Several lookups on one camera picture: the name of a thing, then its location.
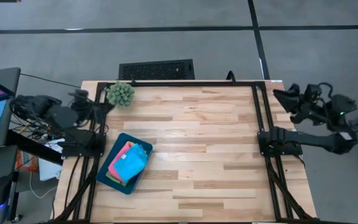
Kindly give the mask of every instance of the white paper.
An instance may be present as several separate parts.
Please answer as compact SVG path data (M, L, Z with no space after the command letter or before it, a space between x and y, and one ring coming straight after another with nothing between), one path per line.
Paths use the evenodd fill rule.
M64 139L56 139L50 141L45 144L45 146L53 149L54 151L62 153L63 148L60 147L57 143L65 141ZM62 166L54 164L52 162L46 161L44 159L39 159L40 163L40 180L46 181L56 177L57 179L60 178L60 172L62 171Z

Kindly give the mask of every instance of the green plant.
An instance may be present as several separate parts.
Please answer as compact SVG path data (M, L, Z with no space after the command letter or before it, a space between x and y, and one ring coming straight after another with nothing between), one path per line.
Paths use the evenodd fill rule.
M107 99L118 108L126 108L134 99L135 90L130 84L117 82L107 90Z

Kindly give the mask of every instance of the black floor stripe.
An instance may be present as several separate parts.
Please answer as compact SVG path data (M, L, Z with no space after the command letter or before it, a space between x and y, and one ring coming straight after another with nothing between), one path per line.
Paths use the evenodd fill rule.
M252 29L253 27L251 26L26 29L26 30L0 30L0 34L89 34L89 33L116 33L116 32L237 31L237 30L252 30Z
M259 30L358 30L358 25L339 26L261 26Z
M252 27L254 28L254 34L255 34L255 40L256 40L256 46L258 49L260 64L262 67L261 68L262 75L263 75L264 79L269 80L270 75L269 75L269 70L267 68L264 45L262 43L262 37L260 36L260 32L259 32L258 19L256 17L256 11L255 11L255 6L254 6L253 0L248 0L248 6L249 6L249 12L251 14L251 19L252 19Z

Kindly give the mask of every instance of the computer mouse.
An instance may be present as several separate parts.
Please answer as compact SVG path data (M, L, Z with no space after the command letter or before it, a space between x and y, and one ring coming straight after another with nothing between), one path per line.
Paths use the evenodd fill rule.
M0 205L4 204L6 200L9 198L11 183L12 183L11 175L0 177Z

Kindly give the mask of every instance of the teal tray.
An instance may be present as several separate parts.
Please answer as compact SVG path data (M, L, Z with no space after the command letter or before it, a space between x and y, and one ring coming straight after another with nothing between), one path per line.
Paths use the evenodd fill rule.
M121 184L118 184L118 183L110 180L108 177L106 177L106 173L109 170L109 165L112 162L112 160L116 157L118 152L122 149L122 147L124 147L125 143L128 141L140 144L143 147L143 149L146 151L146 154L148 155L147 160L150 159L150 157L152 155L152 151L153 151L153 145L151 145L150 143L147 143L145 141L142 141L140 139L137 139L135 137L132 137L128 134L121 133L120 135L118 135L117 141L114 143L109 155L107 156L105 162L102 165L102 168L100 168L98 174L96 175L96 180L98 182L100 182L102 184L106 184L107 186L110 186L124 194L133 193L133 191L136 189L136 185L137 185L138 181L140 180L140 177L143 174L143 171L141 171L136 176L131 178L128 181L126 186L123 186Z

